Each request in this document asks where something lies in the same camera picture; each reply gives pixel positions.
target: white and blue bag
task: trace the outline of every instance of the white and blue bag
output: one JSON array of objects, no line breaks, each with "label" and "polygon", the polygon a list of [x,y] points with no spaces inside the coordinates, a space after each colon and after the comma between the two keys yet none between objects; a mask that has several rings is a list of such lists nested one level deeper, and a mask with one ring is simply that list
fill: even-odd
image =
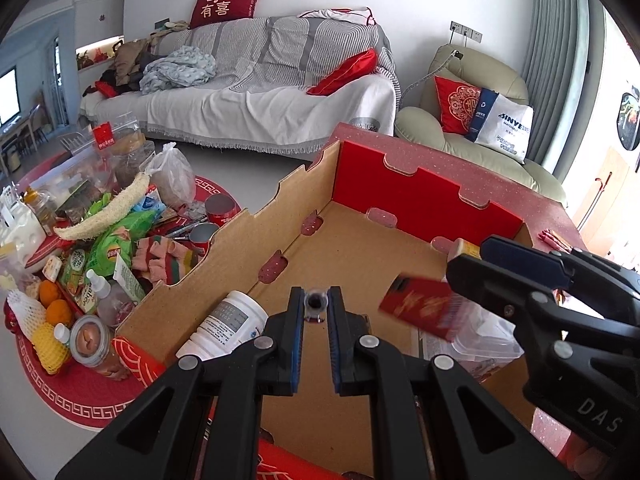
[{"label": "white and blue bag", "polygon": [[465,137],[524,164],[532,123],[533,108],[483,88]]}]

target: dark red pillow with chinese characters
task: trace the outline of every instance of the dark red pillow with chinese characters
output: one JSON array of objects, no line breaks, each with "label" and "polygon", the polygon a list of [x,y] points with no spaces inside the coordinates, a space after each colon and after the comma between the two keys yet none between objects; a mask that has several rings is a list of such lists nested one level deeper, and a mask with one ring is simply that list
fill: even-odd
[{"label": "dark red pillow with chinese characters", "polygon": [[466,135],[476,113],[480,89],[465,82],[436,76],[436,92],[440,102],[440,124],[448,134]]},{"label": "dark red pillow with chinese characters", "polygon": [[198,0],[191,15],[191,28],[230,22],[254,16],[258,0]]},{"label": "dark red pillow with chinese characters", "polygon": [[342,62],[316,86],[306,91],[309,95],[331,95],[347,83],[372,73],[378,64],[378,54],[370,48]]}]

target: crumpled light blue blanket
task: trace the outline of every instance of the crumpled light blue blanket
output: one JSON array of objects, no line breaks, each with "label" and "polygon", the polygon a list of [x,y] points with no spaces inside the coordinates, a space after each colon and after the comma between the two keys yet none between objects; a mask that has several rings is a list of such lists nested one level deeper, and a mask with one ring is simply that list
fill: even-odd
[{"label": "crumpled light blue blanket", "polygon": [[203,54],[197,46],[182,46],[147,65],[140,90],[146,95],[169,88],[197,86],[215,75],[216,60],[211,54]]}]

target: white cap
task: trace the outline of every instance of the white cap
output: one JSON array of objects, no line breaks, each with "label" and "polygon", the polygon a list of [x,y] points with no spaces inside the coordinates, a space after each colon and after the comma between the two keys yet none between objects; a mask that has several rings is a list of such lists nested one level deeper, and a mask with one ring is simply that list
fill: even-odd
[{"label": "white cap", "polygon": [[104,276],[98,276],[93,269],[86,272],[86,276],[91,282],[91,290],[100,298],[106,298],[111,292],[111,285]]},{"label": "white cap", "polygon": [[60,341],[63,345],[66,345],[71,339],[71,330],[69,330],[62,323],[58,323],[53,329],[53,337]]}]

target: blue package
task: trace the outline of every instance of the blue package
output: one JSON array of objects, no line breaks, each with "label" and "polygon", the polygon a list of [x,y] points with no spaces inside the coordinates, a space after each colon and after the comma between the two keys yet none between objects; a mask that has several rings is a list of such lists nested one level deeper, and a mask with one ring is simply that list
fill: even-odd
[{"label": "blue package", "polygon": [[489,115],[491,108],[494,107],[495,102],[498,99],[498,95],[500,94],[493,90],[489,90],[488,88],[482,89],[480,92],[480,98],[478,99],[478,106],[476,107],[474,116],[469,124],[469,133],[465,135],[465,139],[468,139],[471,142],[476,142],[478,134],[484,126],[487,115]]},{"label": "blue package", "polygon": [[156,216],[154,218],[154,222],[160,218],[160,215],[166,209],[166,206],[162,202],[160,198],[160,193],[158,193],[158,189],[156,186],[152,186],[153,189],[148,190],[146,195],[140,199],[135,206],[131,208],[132,211],[155,211]]}]

